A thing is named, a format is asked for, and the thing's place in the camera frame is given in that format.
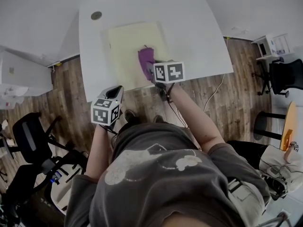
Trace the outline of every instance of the person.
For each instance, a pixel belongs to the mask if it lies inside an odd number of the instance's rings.
[[[268,186],[256,170],[224,142],[180,85],[170,89],[201,150],[160,116],[142,124],[127,110],[128,123],[119,131],[108,165],[107,131],[97,125],[86,173],[72,182],[66,227],[244,226],[229,199],[234,179],[252,185],[259,201],[268,203]]]
[[[287,192],[296,191],[303,183],[303,157],[290,145],[282,151],[272,145],[231,140],[227,142],[247,162],[262,173],[286,183]]]

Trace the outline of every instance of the wooden floor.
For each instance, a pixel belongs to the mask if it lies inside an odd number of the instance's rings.
[[[241,40],[229,40],[228,51],[234,73],[225,75],[223,84],[209,101],[205,112],[218,126],[225,140],[254,141],[251,131],[258,112],[271,111],[270,94],[258,96],[262,82],[251,76],[252,72],[260,72],[255,60],[260,54],[256,46]],[[39,97],[28,97],[13,110],[0,111],[0,121],[9,121],[6,132],[13,137],[13,124],[27,113],[41,112],[41,124],[45,130],[56,116],[61,115],[63,120],[56,125],[53,135],[61,143],[71,139],[79,149],[89,151],[95,126],[90,122],[90,103],[85,98],[80,59],[56,67],[52,77],[53,91]],[[222,75],[194,79],[181,85],[203,109],[221,80]],[[126,92],[123,105],[124,109],[138,113],[145,122],[151,122],[155,115],[160,114],[168,122],[182,125],[168,104],[162,103],[155,88]],[[260,142],[268,144],[268,138],[264,137]],[[20,153],[14,154],[16,160],[9,160],[6,156],[0,160],[2,170],[8,174],[8,185],[18,167],[25,164]],[[43,176],[39,176],[37,182],[42,179]],[[5,189],[5,183],[0,180],[0,191]]]

